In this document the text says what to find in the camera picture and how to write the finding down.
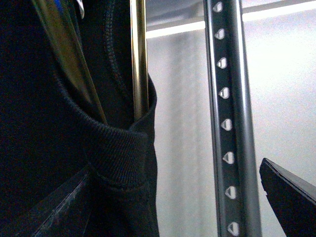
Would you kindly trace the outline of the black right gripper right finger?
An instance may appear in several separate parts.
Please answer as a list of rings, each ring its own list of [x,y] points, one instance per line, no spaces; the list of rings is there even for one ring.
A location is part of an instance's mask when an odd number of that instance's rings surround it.
[[[316,187],[264,158],[260,177],[267,200],[288,237],[316,235]]]

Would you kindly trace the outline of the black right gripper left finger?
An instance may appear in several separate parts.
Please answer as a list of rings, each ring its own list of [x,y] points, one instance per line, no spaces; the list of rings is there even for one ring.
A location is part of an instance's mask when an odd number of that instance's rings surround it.
[[[14,223],[16,237],[82,237],[91,214],[90,169],[83,168]]]

